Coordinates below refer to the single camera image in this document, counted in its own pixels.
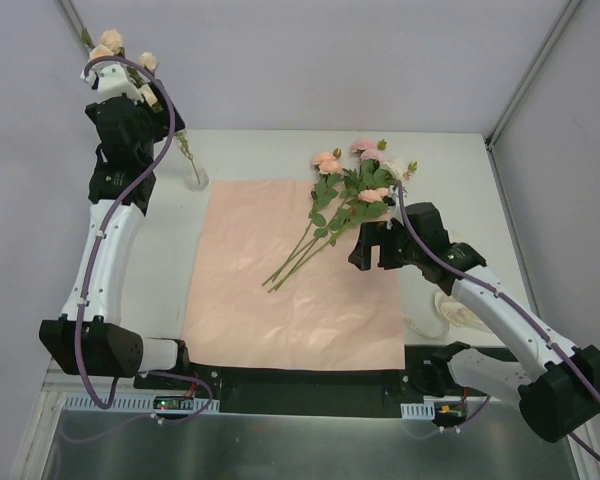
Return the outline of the pink artificial flower bouquet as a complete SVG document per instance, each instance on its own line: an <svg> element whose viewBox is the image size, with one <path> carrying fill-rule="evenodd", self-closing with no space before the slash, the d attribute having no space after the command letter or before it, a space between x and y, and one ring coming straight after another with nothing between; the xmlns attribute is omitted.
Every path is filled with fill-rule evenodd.
<svg viewBox="0 0 600 480"><path fill-rule="evenodd" d="M314 155L317 180L311 190L308 223L286 259L264 282L269 292L281 286L313 257L368 220L384 216L397 182L410 180L419 169L416 160L403 162L385 156L387 141L358 138L350 147L357 164L343 166L340 149Z"/></svg>

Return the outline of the cream ribbon gold lettering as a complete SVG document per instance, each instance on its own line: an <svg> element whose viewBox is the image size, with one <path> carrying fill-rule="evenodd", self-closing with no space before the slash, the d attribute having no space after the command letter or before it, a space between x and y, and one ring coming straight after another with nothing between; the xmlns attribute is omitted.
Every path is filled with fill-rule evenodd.
<svg viewBox="0 0 600 480"><path fill-rule="evenodd" d="M399 272L403 324L420 336L437 340L452 328L491 333L466 306L427 281L415 266Z"/></svg>

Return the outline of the pink wrapping paper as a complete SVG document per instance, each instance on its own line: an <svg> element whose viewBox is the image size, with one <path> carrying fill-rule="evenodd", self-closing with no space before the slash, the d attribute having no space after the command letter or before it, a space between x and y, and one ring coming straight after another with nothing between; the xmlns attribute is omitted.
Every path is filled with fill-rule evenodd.
<svg viewBox="0 0 600 480"><path fill-rule="evenodd" d="M313 371L403 366L397 274L349 264L356 232L279 290L265 285L305 233L310 190L295 180L213 183L182 334L193 362Z"/></svg>

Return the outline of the peach flower stem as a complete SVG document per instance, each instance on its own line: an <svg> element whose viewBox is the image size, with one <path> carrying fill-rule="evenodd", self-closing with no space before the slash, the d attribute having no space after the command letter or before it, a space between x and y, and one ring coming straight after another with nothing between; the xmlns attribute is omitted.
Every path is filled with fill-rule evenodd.
<svg viewBox="0 0 600 480"><path fill-rule="evenodd" d="M143 101L134 102L138 107L144 108L152 114L151 107L157 103L157 98L152 93L148 84L150 82L158 83L157 78L152 80L149 75L155 76L158 67L157 57L151 52L142 53L135 61L131 63L123 62L126 58L126 50L123 36L115 29L104 31L98 41L95 42L86 27L82 27L79 32L79 41L88 50L89 60L103 57L112 57L114 59L103 62L118 62L127 71L129 79L140 92Z"/></svg>

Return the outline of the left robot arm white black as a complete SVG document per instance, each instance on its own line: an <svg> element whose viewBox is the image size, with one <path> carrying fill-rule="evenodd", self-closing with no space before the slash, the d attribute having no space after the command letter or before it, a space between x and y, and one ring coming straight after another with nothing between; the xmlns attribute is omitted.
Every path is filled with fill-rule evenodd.
<svg viewBox="0 0 600 480"><path fill-rule="evenodd" d="M168 388L184 387L190 363L178 340L148 338L122 325L121 294L136 234L144 222L163 158L154 146L184 123L163 88L149 85L160 108L120 94L85 109L100 138L89 181L89 230L71 294L39 338L69 375L132 378L156 370Z"/></svg>

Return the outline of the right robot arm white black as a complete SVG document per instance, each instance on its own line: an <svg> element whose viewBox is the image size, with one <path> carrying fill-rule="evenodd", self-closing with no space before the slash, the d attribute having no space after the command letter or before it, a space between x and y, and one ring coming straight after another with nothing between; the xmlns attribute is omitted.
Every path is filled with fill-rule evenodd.
<svg viewBox="0 0 600 480"><path fill-rule="evenodd" d="M431 203L397 206L388 221L365 222L349 262L384 270L416 267L475 314L513 355L492 358L456 341L434 353L415 380L436 397L466 387L514 407L541 439L555 443L600 414L600 350L580 348L518 304L470 245L453 243Z"/></svg>

